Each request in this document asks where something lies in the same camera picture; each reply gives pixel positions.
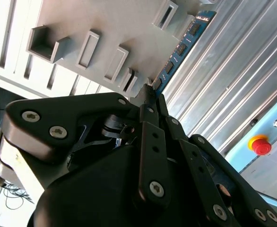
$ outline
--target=memory chip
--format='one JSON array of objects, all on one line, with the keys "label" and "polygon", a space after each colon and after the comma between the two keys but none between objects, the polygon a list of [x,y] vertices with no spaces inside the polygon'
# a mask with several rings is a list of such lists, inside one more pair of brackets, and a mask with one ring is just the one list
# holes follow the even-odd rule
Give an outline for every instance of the memory chip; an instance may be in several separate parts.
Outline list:
[{"label": "memory chip", "polygon": [[158,78],[153,84],[153,89],[157,90],[161,85],[162,85],[162,79]]},{"label": "memory chip", "polygon": [[171,69],[173,68],[173,63],[170,61],[170,62],[168,62],[167,63],[167,65],[166,65],[166,67],[165,67],[165,71],[166,71],[166,73],[168,74],[170,71],[171,71]]},{"label": "memory chip", "polygon": [[200,24],[194,24],[192,28],[189,31],[190,35],[195,35],[197,31],[199,30]]},{"label": "memory chip", "polygon": [[181,44],[179,45],[179,47],[177,48],[176,52],[179,56],[182,55],[182,53],[184,53],[184,51],[186,50],[187,46],[185,44]]}]

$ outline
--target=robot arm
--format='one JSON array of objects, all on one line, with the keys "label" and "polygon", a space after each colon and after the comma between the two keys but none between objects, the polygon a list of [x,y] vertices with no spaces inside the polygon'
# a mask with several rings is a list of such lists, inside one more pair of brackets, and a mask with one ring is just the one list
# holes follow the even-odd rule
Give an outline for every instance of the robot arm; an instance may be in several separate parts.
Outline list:
[{"label": "robot arm", "polygon": [[7,106],[0,162],[37,204],[28,226],[277,227],[277,213],[154,97],[144,85],[136,105],[107,93]]}]

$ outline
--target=red button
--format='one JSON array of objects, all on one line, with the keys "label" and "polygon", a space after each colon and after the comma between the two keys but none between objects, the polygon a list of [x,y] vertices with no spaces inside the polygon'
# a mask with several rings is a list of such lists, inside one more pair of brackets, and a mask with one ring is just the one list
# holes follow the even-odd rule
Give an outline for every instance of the red button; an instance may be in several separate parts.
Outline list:
[{"label": "red button", "polygon": [[266,155],[271,151],[271,144],[265,139],[258,139],[252,143],[252,149],[257,155]]}]

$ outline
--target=light blue control panel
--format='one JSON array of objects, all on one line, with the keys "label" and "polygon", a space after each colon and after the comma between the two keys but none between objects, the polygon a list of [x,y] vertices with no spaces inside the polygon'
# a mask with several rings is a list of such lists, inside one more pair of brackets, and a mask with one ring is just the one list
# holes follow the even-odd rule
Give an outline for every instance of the light blue control panel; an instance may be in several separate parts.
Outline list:
[{"label": "light blue control panel", "polygon": [[[266,135],[272,145],[264,156],[248,148],[249,140],[260,134]],[[226,160],[266,202],[277,206],[277,103],[230,150]]]}]

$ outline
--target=emergency stop button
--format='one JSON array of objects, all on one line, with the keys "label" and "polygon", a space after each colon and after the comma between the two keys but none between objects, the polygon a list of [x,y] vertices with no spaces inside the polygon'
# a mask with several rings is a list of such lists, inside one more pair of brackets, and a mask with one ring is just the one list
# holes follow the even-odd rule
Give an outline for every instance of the emergency stop button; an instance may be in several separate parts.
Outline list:
[{"label": "emergency stop button", "polygon": [[258,135],[252,137],[249,140],[248,147],[250,150],[253,150],[257,155],[266,155],[272,149],[272,146],[268,142],[268,138],[265,135]]}]

